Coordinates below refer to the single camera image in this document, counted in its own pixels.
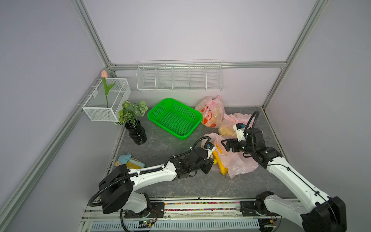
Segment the yellow banana bunch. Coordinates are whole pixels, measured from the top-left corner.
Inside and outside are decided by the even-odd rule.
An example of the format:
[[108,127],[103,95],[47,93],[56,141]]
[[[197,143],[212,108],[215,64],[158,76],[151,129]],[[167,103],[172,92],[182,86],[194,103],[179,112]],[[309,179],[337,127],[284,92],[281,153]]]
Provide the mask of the yellow banana bunch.
[[212,152],[214,164],[218,165],[221,174],[225,176],[228,173],[228,168],[226,168],[223,165],[222,160],[220,158],[221,155],[222,155],[222,150],[217,145],[215,145],[215,150]]

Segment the yellow white work glove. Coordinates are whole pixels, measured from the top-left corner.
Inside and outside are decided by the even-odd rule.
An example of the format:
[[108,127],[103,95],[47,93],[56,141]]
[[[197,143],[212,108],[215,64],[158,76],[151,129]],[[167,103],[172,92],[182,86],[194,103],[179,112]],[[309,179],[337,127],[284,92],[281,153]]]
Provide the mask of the yellow white work glove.
[[129,160],[118,160],[115,162],[115,166],[118,167],[120,165],[126,165],[129,169],[141,169],[145,168],[145,164],[137,159],[129,159]]

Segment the pink artificial tulip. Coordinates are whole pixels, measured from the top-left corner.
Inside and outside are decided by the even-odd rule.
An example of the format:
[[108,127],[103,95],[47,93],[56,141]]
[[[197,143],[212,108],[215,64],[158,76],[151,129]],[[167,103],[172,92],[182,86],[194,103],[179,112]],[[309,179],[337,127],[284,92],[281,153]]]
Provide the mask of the pink artificial tulip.
[[115,83],[108,85],[107,84],[107,78],[108,78],[107,71],[106,70],[102,70],[102,72],[101,72],[101,79],[102,79],[102,83],[103,83],[103,87],[104,87],[104,94],[105,94],[105,98],[106,98],[106,105],[107,105],[107,107],[109,107],[108,94],[109,94],[110,90],[115,86]]

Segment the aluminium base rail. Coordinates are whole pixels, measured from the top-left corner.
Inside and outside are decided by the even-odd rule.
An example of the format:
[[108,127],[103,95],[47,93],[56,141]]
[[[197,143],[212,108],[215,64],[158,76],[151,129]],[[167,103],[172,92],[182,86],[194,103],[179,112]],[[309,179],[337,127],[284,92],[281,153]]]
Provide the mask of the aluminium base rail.
[[133,213],[87,207],[79,232],[301,232],[284,216],[252,211],[254,199],[217,197],[151,198],[154,211],[147,218]]

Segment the black plant vase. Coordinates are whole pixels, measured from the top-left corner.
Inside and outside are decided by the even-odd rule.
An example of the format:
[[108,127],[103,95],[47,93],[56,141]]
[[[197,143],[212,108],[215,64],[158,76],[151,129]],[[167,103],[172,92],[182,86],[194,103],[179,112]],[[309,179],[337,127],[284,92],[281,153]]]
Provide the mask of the black plant vase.
[[134,123],[132,123],[131,121],[126,122],[125,128],[127,129],[130,138],[134,141],[135,144],[142,145],[147,141],[145,129],[138,119],[135,119]]

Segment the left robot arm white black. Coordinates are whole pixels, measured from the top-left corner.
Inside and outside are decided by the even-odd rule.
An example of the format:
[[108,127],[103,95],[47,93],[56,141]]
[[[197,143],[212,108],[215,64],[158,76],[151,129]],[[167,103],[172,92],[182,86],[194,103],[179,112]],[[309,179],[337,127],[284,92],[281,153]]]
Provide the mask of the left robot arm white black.
[[152,211],[149,196],[138,190],[161,182],[190,177],[201,170],[209,173],[214,161],[211,157],[214,146],[196,147],[181,156],[171,156],[164,164],[143,169],[118,166],[99,183],[99,191],[89,200],[89,207],[102,207],[104,214],[128,210],[144,217]]

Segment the green plastic basket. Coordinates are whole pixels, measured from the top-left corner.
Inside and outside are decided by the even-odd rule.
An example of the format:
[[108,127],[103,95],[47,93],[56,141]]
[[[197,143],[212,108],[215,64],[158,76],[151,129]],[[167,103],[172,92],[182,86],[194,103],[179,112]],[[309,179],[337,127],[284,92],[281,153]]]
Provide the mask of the green plastic basket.
[[203,116],[197,110],[167,98],[147,114],[147,118],[180,140],[186,140],[201,123]]

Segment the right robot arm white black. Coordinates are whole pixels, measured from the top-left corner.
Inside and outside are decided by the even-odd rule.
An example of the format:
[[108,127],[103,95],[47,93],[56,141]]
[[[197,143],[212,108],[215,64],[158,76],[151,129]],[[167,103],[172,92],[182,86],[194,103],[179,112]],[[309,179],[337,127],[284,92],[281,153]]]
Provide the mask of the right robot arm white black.
[[299,204],[282,199],[271,191],[256,196],[247,210],[260,216],[276,213],[303,228],[306,232],[345,232],[346,205],[339,197],[330,197],[299,174],[272,147],[267,147],[262,131],[242,123],[234,125],[236,138],[222,141],[226,151],[251,156],[261,167],[276,176],[300,201]]

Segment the printed pink plastic bag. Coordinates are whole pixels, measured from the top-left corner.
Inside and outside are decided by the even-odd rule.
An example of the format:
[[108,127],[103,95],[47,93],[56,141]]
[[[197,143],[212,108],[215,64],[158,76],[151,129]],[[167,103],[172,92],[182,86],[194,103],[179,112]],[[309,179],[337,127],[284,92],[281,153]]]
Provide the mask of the printed pink plastic bag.
[[236,137],[236,132],[233,127],[238,123],[246,125],[251,116],[252,115],[241,113],[234,113],[230,115],[224,114],[223,121],[218,128],[219,135]]
[[206,97],[196,105],[195,110],[202,114],[202,124],[210,128],[219,128],[225,115],[221,95],[217,95],[215,98]]

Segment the plain pink plastic bag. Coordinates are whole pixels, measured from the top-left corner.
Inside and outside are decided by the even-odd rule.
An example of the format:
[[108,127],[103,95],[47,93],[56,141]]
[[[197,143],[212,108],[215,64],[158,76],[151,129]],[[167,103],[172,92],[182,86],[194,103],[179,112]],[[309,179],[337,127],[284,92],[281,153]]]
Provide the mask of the plain pink plastic bag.
[[232,151],[227,152],[223,145],[222,140],[237,138],[235,136],[223,136],[217,133],[209,133],[204,136],[211,138],[210,142],[217,145],[222,150],[221,160],[223,165],[228,168],[227,175],[233,179],[235,176],[240,174],[247,174],[255,171],[258,168],[258,163],[253,158],[245,158],[242,152],[233,153]]

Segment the green potted plant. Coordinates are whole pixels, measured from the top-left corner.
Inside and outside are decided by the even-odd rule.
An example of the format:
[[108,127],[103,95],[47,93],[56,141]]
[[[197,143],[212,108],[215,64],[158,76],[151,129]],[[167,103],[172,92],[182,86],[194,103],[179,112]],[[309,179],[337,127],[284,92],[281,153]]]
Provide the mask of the green potted plant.
[[119,111],[119,119],[114,122],[115,125],[129,125],[130,129],[137,128],[140,124],[139,118],[143,117],[148,111],[148,107],[144,100],[139,103],[131,104],[129,101],[122,103],[122,109]]

